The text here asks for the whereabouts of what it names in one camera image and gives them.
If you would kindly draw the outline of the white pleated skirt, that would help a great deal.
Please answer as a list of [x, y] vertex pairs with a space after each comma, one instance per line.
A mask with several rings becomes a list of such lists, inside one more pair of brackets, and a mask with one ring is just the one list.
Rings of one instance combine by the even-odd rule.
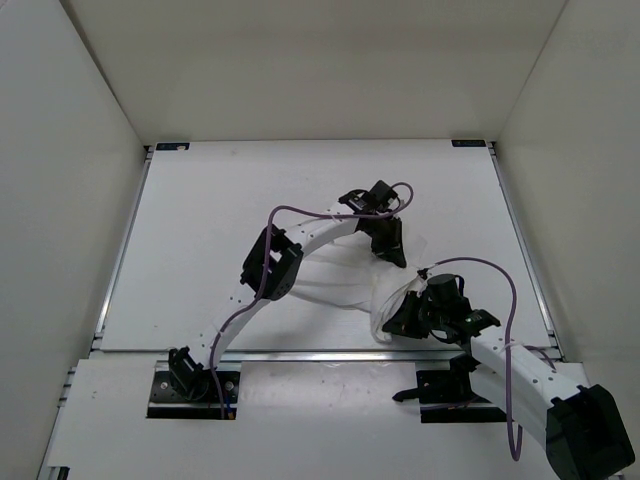
[[427, 245], [423, 236], [407, 230], [403, 234], [407, 266], [400, 268], [375, 257], [365, 235], [341, 237], [303, 260], [290, 294], [321, 305], [367, 313], [373, 339], [389, 344], [392, 336], [383, 331], [383, 325], [399, 311], [407, 293], [423, 289], [418, 270]]

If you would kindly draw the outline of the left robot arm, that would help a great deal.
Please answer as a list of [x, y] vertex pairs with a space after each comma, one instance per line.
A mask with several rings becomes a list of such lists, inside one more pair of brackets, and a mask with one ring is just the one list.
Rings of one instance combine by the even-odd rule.
[[290, 292], [303, 260], [332, 241], [362, 232], [370, 238], [376, 259], [405, 268], [399, 213], [413, 199], [410, 184], [379, 180], [370, 190], [343, 194], [321, 213], [290, 205], [274, 207], [221, 313], [189, 345], [168, 350], [169, 384], [174, 391], [187, 402], [205, 401], [215, 391], [223, 403], [217, 374], [221, 355], [259, 310]]

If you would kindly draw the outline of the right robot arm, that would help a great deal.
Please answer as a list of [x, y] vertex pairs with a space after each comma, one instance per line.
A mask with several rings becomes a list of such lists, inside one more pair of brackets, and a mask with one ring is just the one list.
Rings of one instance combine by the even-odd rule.
[[455, 274], [418, 273], [399, 310], [383, 325], [393, 336], [433, 336], [461, 348], [435, 381], [396, 393], [396, 402], [419, 399], [458, 407], [479, 398], [531, 435], [561, 479], [606, 479], [635, 460], [612, 394], [585, 386], [516, 342], [509, 327], [472, 308], [464, 280]]

